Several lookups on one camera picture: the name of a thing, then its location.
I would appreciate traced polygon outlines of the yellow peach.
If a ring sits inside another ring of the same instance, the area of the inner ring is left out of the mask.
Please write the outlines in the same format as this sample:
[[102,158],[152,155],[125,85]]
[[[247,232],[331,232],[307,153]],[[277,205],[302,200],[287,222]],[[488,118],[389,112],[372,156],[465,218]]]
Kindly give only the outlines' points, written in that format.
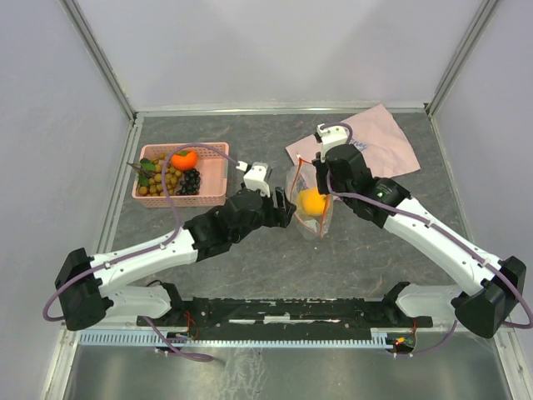
[[297,199],[300,213],[321,216],[328,208],[328,196],[318,192],[316,187],[302,190]]

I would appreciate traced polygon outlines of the clear zip top bag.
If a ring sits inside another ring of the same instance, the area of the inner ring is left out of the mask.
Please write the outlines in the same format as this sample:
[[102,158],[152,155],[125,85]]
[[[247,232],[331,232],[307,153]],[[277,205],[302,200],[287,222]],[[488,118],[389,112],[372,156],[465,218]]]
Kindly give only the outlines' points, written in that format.
[[292,218],[302,236],[308,240],[323,238],[331,225],[334,197],[319,193],[316,169],[300,155],[286,174],[286,194],[296,206]]

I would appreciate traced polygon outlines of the yellow orange fruit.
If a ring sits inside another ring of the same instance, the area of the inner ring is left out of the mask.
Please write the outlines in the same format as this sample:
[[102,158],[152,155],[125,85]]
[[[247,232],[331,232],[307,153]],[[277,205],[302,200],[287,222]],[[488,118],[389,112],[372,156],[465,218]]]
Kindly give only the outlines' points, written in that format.
[[302,212],[297,213],[296,216],[299,220],[303,221],[304,223],[308,221],[317,223],[319,221],[319,218],[317,216],[310,216]]

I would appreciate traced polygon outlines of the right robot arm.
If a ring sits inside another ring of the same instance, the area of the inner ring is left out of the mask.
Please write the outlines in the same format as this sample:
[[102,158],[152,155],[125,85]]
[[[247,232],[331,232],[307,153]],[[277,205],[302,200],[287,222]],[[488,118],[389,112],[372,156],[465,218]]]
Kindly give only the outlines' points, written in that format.
[[516,305],[532,314],[523,298],[526,265],[519,258],[502,259],[466,240],[402,185],[373,177],[352,145],[320,151],[312,164],[319,193],[340,198],[359,218],[405,240],[454,280],[459,292],[450,305],[470,332],[492,338]]

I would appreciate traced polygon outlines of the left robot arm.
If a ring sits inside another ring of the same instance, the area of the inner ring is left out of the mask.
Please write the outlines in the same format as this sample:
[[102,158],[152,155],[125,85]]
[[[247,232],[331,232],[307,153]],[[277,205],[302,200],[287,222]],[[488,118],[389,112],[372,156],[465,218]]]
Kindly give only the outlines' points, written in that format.
[[151,241],[92,256],[83,247],[73,250],[55,280],[60,319],[70,331],[114,317],[159,318],[167,325],[177,324],[184,305],[175,286],[136,287],[134,282],[226,253],[259,228],[286,228],[295,211],[280,187],[270,197],[243,188],[223,205]]

